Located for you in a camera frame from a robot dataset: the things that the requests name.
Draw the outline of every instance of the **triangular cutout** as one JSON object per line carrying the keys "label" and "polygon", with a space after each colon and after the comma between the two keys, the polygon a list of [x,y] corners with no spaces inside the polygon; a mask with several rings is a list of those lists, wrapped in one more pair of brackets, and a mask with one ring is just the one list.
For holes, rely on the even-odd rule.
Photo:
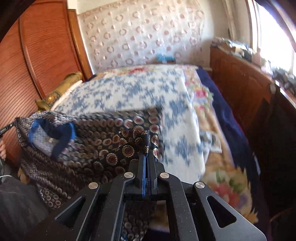
{"label": "triangular cutout", "polygon": [[220,228],[224,228],[236,222],[237,218],[233,216],[225,207],[223,207],[214,197],[208,196],[207,201]]}
{"label": "triangular cutout", "polygon": [[66,210],[57,216],[55,220],[70,229],[73,228],[84,203],[85,197],[80,197],[76,202],[72,203]]}

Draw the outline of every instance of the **wooden headboard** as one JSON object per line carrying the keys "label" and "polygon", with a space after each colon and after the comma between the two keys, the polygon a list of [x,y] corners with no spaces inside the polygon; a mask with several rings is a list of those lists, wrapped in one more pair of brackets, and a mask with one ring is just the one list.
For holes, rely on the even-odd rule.
{"label": "wooden headboard", "polygon": [[[0,43],[0,128],[37,111],[45,97],[72,72],[81,71],[71,35],[66,0],[37,0]],[[7,158],[18,165],[15,129],[4,134]]]}

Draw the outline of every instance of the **navy blue blanket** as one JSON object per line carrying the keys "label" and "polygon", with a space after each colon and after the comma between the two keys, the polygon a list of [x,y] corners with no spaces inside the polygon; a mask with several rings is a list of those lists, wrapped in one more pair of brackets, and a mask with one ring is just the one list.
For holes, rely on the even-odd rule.
{"label": "navy blue blanket", "polygon": [[208,73],[199,68],[196,70],[201,83],[209,88],[213,96],[213,108],[221,129],[228,142],[232,158],[236,167],[246,169],[248,180],[251,182],[251,194],[253,199],[253,208],[258,212],[258,223],[255,224],[267,237],[269,237],[269,212],[264,199],[262,186],[257,172],[256,162],[252,150],[248,144],[242,129],[236,122],[230,106],[222,97],[215,83],[211,80]]}

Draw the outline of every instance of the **yellow pillow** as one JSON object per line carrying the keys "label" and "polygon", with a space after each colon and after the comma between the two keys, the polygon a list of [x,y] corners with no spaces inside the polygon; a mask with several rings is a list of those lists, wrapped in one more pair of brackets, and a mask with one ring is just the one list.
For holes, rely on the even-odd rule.
{"label": "yellow pillow", "polygon": [[38,110],[50,110],[54,103],[76,82],[82,80],[82,73],[76,72],[67,75],[59,86],[49,93],[43,100],[35,100]]}

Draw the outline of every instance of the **blue and white floral sheet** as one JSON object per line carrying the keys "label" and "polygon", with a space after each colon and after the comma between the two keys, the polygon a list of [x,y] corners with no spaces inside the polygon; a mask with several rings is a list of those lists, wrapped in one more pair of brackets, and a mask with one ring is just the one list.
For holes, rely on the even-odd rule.
{"label": "blue and white floral sheet", "polygon": [[182,69],[158,68],[93,80],[77,87],[56,111],[82,115],[158,105],[163,106],[160,128],[165,148],[159,161],[181,181],[194,183],[205,172],[205,146]]}

